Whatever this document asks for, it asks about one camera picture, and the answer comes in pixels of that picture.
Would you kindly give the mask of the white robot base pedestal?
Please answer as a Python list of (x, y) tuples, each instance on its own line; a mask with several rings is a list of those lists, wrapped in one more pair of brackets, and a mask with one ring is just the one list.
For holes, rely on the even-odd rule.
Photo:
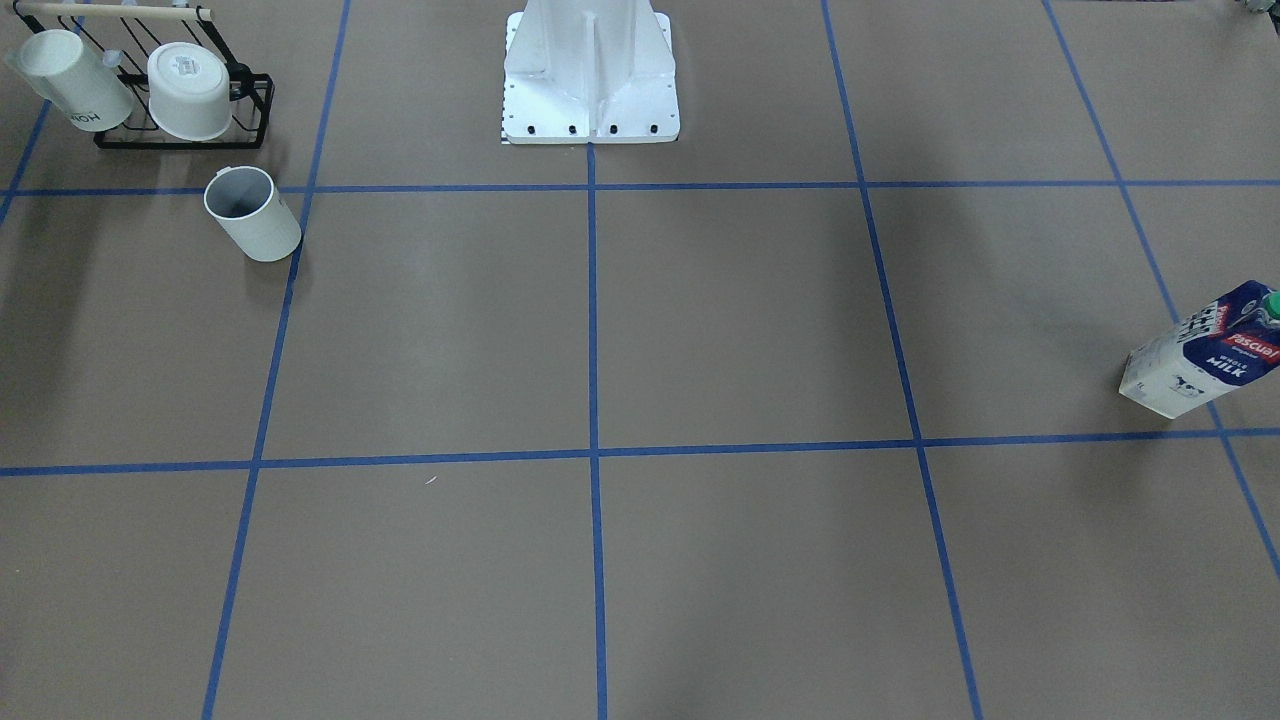
[(672, 24), (652, 3), (527, 1), (507, 17), (504, 41), (504, 142), (680, 137)]

